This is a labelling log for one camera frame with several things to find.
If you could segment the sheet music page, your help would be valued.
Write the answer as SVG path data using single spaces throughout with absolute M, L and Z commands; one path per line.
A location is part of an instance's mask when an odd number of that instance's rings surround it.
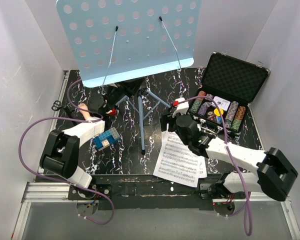
M 196 188 L 208 176 L 203 156 L 192 153 L 174 132 L 161 133 L 161 148 L 153 171 L 155 177 Z
M 168 131 L 161 133 L 161 149 L 158 160 L 162 166 L 189 172 L 193 176 L 196 167 L 199 179 L 207 177 L 205 158 L 191 152 L 176 133 Z

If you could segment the blue music stand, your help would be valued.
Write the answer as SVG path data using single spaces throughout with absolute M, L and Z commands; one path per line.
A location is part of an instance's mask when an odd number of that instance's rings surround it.
M 87 88 L 194 64 L 199 0 L 58 0 L 55 7 Z

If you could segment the black poker chip case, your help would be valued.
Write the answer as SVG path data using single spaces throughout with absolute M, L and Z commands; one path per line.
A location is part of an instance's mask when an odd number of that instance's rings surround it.
M 239 106 L 246 107 L 245 118 L 249 105 L 269 75 L 270 70 L 263 66 L 213 52 L 203 71 L 201 86 L 195 94 L 204 91 L 206 97 L 212 99 L 218 96 L 230 102 L 236 101 Z M 226 128 L 229 134 L 234 136 L 241 133 L 244 118 L 233 119 L 231 127 Z

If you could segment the black microphone stand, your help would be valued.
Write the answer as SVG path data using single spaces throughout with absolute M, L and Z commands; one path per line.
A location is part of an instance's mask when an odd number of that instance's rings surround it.
M 64 104 L 62 104 L 62 102 L 60 100 L 55 100 L 51 106 L 51 109 L 54 112 L 57 112 L 59 110 L 63 110 L 66 114 L 66 116 L 70 119 L 73 118 L 72 113 L 74 112 L 73 110 L 70 110 L 70 108 Z

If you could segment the pink toy microphone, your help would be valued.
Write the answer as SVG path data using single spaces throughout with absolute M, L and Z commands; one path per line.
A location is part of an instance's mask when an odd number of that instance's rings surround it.
M 82 114 L 83 118 L 86 121 L 92 121 L 93 118 L 91 117 L 91 114 L 89 112 L 88 106 L 85 103 L 80 103 L 78 105 L 79 112 Z

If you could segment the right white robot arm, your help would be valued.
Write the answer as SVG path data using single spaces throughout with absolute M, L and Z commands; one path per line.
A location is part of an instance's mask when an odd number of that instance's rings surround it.
M 287 199 L 298 172 L 277 148 L 268 151 L 245 148 L 198 128 L 190 115 L 164 113 L 160 119 L 161 130 L 174 132 L 186 149 L 193 154 L 220 160 L 243 168 L 246 172 L 224 173 L 215 183 L 217 195 L 227 199 L 233 193 L 259 192 L 273 200 Z

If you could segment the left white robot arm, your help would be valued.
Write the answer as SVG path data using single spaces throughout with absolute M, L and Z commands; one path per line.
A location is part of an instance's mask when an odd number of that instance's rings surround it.
M 117 140 L 108 122 L 110 115 L 116 112 L 120 100 L 137 93 L 142 82 L 143 79 L 139 78 L 109 85 L 97 112 L 89 110 L 85 103 L 76 105 L 83 120 L 77 120 L 77 125 L 66 130 L 49 133 L 39 166 L 79 187 L 79 194 L 85 200 L 93 199 L 97 193 L 96 187 L 93 177 L 79 166 L 80 148 L 91 139 L 96 139 L 97 149 L 103 150 Z

